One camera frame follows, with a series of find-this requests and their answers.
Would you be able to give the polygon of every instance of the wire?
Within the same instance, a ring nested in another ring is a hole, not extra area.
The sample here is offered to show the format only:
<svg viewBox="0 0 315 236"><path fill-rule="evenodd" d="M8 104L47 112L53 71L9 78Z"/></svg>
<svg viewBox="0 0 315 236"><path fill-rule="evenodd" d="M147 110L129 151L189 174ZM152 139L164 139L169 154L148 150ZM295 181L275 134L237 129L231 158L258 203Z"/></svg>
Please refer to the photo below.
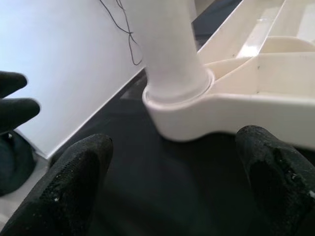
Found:
<svg viewBox="0 0 315 236"><path fill-rule="evenodd" d="M133 55L133 51L132 51L132 46L131 46L131 41L133 41L137 46L139 46L139 44L134 40L132 34L133 32L130 31L130 25L129 25L129 21L128 21L128 17L126 14L126 10L123 7L122 1L121 0L116 0L116 3L118 5L118 7L123 11L124 16L125 16L125 20L126 20L126 24L127 24L127 30L123 29L122 27L120 27L117 22L115 21L112 13L110 12L110 10L107 8L107 6L104 4L104 2L102 0L99 0L100 3L103 5L103 7L107 10L108 14L110 15L110 17L112 18L112 21L114 22L114 24L116 25L117 28L119 28L121 31L125 32L128 34L128 45L129 45L129 50L130 50L130 54L131 54L131 60L132 63L134 65L139 65L142 62L142 59L139 62L135 62L134 60L134 55Z"/></svg>

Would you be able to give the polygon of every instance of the white cylindrical pole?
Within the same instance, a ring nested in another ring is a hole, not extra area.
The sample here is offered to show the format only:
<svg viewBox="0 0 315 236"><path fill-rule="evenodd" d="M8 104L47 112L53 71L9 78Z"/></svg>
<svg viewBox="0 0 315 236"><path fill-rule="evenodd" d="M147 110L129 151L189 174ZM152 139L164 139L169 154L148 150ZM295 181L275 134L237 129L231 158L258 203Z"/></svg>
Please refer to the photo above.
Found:
<svg viewBox="0 0 315 236"><path fill-rule="evenodd" d="M201 95L210 73L197 56L186 0L126 0L148 75L147 97L178 103Z"/></svg>

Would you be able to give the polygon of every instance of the white wall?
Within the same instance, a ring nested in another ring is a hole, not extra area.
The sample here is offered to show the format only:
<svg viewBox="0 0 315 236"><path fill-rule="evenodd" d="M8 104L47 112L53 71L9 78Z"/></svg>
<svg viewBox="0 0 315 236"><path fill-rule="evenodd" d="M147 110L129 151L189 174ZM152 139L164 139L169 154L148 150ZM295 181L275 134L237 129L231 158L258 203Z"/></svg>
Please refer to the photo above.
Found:
<svg viewBox="0 0 315 236"><path fill-rule="evenodd" d="M126 27L115 0L103 1ZM28 77L12 97L37 99L41 112L19 131L46 156L141 67L98 0L0 1L0 70Z"/></svg>

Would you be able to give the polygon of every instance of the black floor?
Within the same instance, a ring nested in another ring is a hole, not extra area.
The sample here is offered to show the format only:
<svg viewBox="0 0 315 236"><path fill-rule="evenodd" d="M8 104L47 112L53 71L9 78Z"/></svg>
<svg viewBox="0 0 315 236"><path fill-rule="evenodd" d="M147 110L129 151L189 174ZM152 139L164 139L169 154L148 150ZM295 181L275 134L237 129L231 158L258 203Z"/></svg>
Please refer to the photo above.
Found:
<svg viewBox="0 0 315 236"><path fill-rule="evenodd" d="M203 44L240 0L219 0L196 21ZM142 71L56 155L95 133L114 141L91 236L267 236L235 151L234 137L211 134L190 143L163 139L141 94Z"/></svg>

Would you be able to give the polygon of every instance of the black cable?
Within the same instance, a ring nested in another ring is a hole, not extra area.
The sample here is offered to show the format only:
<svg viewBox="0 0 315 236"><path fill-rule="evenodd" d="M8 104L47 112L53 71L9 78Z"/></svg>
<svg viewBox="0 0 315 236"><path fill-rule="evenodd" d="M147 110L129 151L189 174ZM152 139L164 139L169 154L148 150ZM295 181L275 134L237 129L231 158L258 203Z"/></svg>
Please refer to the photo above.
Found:
<svg viewBox="0 0 315 236"><path fill-rule="evenodd" d="M121 0L116 0L117 5L119 6L119 8L123 11L125 19L126 19L126 24L127 24L127 30L123 29L122 27L120 27L117 22L115 21L112 13L110 12L110 10L107 8L107 6L104 4L104 2L102 0L99 0L100 3L103 5L103 7L107 10L108 14L110 15L110 17L112 18L114 24L116 25L117 28L119 28L121 31L125 32L128 34L128 44L129 44L129 49L130 49L130 54L131 54L131 60L132 63L134 65L139 65L142 62L142 59L140 60L140 62L136 63L134 60L134 55L133 55L133 51L132 51L132 47L131 47L131 41L133 41L137 46L139 46L139 44L134 40L132 34L133 32L130 31L130 25L129 25L129 21L128 21L128 17L126 14L126 10L123 7L123 4L121 2Z"/></svg>

